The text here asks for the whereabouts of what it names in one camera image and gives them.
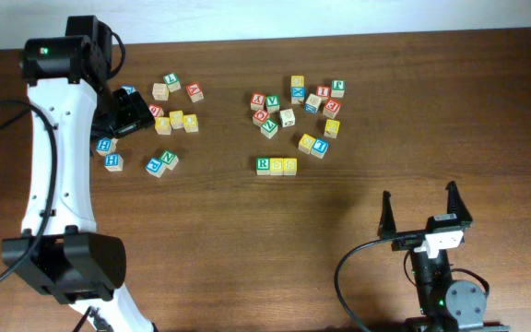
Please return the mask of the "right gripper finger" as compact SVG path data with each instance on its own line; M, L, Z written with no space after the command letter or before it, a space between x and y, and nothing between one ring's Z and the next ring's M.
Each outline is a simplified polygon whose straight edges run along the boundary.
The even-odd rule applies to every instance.
M469 227L473 223L471 214L466 208L462 197L458 191L455 181L451 181L446 185L446 190L448 192L447 198L447 213L455 214L458 223L462 227Z
M377 235L380 238L391 238L396 234L395 219L390 198L391 194L388 191L383 191L382 214L377 230Z

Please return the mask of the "yellow lone block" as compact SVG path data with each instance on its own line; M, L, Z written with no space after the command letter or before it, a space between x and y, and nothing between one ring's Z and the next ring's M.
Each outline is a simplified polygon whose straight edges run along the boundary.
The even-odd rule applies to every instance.
M285 158L283 160L283 174L285 176L294 176L298 171L298 160L296 158Z

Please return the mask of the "yellow S block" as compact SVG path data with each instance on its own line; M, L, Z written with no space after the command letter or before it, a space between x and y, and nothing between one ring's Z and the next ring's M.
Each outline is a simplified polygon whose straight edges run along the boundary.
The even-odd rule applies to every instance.
M270 158L269 159L269 173L272 176L282 175L284 172L284 159L283 158Z

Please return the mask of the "green R letter block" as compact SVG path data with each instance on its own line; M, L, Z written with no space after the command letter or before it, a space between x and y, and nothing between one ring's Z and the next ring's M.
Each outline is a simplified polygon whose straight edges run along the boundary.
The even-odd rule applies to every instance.
M257 158L256 159L256 174L257 175L269 175L270 174L270 159L269 158Z

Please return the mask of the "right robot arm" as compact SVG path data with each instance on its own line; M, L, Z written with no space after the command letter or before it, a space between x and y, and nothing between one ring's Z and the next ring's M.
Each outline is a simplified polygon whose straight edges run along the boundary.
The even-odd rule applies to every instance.
M451 267L447 251L464 242L473 219L454 181L446 191L446 212L428 217L425 228L416 231L396 229L391 194L383 192L378 236L411 259L421 310L421 317L406 320L406 330L509 331L507 325L484 320L489 283L472 271Z

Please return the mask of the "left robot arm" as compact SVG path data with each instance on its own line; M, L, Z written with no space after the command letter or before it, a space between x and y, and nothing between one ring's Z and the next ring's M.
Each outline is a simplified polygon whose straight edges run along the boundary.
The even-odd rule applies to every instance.
M2 243L7 267L39 294L82 313L99 331L152 331L125 285L123 242L99 234L90 198L93 140L150 127L143 98L111 90L116 36L93 16L72 16L65 35L31 39L21 55L32 111L29 203L21 234Z

